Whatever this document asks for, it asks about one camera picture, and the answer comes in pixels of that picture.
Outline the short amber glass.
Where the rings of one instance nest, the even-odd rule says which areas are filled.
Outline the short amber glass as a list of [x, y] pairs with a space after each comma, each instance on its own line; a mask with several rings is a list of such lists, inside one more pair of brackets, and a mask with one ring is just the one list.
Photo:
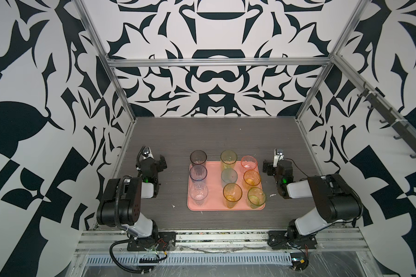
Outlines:
[[243, 174], [242, 186], [246, 190], [249, 190], [251, 188], [257, 188], [260, 183], [261, 183], [261, 177], [257, 171], [247, 170]]

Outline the pink glass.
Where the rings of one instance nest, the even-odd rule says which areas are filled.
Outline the pink glass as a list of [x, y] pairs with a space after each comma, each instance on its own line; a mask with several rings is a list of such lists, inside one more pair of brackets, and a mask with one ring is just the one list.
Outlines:
[[253, 156], [246, 155], [241, 159], [240, 165], [241, 171], [245, 173], [249, 170], [256, 170], [256, 168], [258, 167], [258, 162]]

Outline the green glass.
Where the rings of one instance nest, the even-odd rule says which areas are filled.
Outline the green glass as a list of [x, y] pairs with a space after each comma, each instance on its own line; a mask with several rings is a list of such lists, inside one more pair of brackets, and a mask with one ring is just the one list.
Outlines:
[[266, 203], [266, 194], [261, 188], [251, 188], [247, 193], [247, 204], [251, 209], [258, 209]]
[[238, 156], [235, 151], [225, 150], [220, 155], [221, 170], [234, 169], [238, 160]]

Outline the blue glass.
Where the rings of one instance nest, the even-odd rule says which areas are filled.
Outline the blue glass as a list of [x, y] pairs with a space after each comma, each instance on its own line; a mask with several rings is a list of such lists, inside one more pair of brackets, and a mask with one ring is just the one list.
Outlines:
[[204, 165], [194, 165], [189, 171], [190, 185], [202, 185], [206, 183], [208, 170]]

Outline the dark smoky glass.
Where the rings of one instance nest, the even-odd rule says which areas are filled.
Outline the dark smoky glass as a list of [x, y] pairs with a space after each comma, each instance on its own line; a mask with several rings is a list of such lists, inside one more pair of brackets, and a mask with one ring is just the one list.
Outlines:
[[194, 166], [203, 166], [206, 167], [208, 156], [206, 152], [202, 150], [195, 150], [190, 155], [190, 168], [193, 168]]

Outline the teal glass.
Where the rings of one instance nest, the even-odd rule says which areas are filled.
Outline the teal glass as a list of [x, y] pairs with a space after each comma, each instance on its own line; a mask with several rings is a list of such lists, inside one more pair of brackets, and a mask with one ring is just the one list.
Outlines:
[[238, 180], [238, 173], [235, 169], [227, 168], [221, 172], [221, 184], [224, 188], [228, 184], [235, 184]]

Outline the clear glass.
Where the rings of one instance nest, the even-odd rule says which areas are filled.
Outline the clear glass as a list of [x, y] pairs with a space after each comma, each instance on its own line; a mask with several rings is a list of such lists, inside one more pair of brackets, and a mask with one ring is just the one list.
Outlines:
[[209, 190], [206, 184], [203, 183], [196, 183], [190, 186], [190, 198], [192, 201], [198, 205], [202, 206], [205, 203], [205, 200], [208, 197]]

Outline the tall amber glass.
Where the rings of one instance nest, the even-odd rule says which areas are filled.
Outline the tall amber glass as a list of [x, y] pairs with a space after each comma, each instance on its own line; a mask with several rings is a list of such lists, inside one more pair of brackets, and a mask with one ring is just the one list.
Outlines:
[[226, 208], [233, 208], [243, 196], [242, 188], [236, 183], [229, 183], [223, 188], [224, 204]]

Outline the pink tray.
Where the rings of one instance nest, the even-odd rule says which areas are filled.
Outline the pink tray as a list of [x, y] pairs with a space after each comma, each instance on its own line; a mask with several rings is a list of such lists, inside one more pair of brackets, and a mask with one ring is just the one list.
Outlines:
[[[193, 187], [193, 181], [191, 178], [188, 179], [188, 200], [187, 207], [191, 211], [248, 211], [253, 210], [252, 207], [248, 204], [248, 190], [243, 189], [242, 180], [243, 180], [243, 170], [242, 165], [239, 163], [235, 164], [233, 168], [238, 173], [238, 185], [243, 191], [242, 198], [236, 203], [232, 208], [228, 208], [226, 204], [226, 198], [223, 196], [223, 187], [221, 182], [221, 162], [220, 161], [207, 161], [206, 168], [208, 170], [208, 175], [205, 178], [205, 181], [202, 183], [206, 185], [208, 189], [208, 195], [201, 199], [202, 204], [199, 205], [190, 194], [190, 190]], [[263, 210], [265, 208], [265, 203], [254, 208], [255, 210]]]

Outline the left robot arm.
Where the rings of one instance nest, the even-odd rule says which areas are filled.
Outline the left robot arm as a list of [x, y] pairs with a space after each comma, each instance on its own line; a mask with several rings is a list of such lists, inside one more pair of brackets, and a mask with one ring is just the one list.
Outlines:
[[161, 234], [155, 221], [141, 213], [141, 201], [157, 197], [160, 186], [158, 174], [166, 168], [164, 156], [156, 160], [151, 155], [141, 155], [136, 162], [136, 177], [126, 175], [107, 182], [97, 209], [97, 222], [125, 232], [130, 252], [149, 249], [165, 251], [175, 238], [175, 233]]

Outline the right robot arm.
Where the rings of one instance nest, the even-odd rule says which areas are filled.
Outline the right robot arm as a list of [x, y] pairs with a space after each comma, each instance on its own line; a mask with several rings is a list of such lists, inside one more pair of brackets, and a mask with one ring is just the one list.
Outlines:
[[357, 221], [363, 204], [357, 193], [339, 174], [315, 175], [295, 182], [293, 162], [265, 160], [262, 171], [273, 176], [284, 199], [312, 198], [315, 207], [304, 216], [290, 221], [285, 231], [269, 231], [268, 245], [274, 249], [315, 249], [316, 234], [335, 223]]

